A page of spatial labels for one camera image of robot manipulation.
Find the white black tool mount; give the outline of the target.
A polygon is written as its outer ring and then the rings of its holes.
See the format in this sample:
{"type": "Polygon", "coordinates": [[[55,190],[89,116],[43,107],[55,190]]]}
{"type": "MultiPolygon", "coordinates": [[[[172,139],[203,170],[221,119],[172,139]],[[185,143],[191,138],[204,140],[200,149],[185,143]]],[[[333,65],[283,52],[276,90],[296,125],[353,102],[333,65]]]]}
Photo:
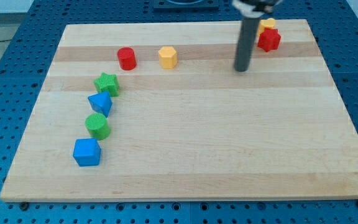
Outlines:
{"type": "Polygon", "coordinates": [[[232,6],[243,17],[260,18],[264,14],[272,14],[282,0],[232,0],[232,6]]]}

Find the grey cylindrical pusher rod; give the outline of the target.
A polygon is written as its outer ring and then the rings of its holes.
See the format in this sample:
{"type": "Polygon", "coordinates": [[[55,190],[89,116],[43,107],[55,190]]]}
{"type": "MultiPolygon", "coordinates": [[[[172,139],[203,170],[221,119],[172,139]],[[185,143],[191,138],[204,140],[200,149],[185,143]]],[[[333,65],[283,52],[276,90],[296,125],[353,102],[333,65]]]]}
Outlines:
{"type": "Polygon", "coordinates": [[[259,17],[244,17],[241,22],[234,58],[234,69],[237,72],[246,72],[249,68],[259,22],[259,17]]]}

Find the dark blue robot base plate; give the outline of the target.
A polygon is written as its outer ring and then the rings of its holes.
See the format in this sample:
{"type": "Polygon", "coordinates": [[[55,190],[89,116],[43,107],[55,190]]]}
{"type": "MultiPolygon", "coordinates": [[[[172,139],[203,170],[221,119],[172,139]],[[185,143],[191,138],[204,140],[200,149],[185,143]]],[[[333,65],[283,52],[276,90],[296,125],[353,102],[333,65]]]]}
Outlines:
{"type": "Polygon", "coordinates": [[[219,0],[151,0],[154,11],[218,9],[219,0]]]}

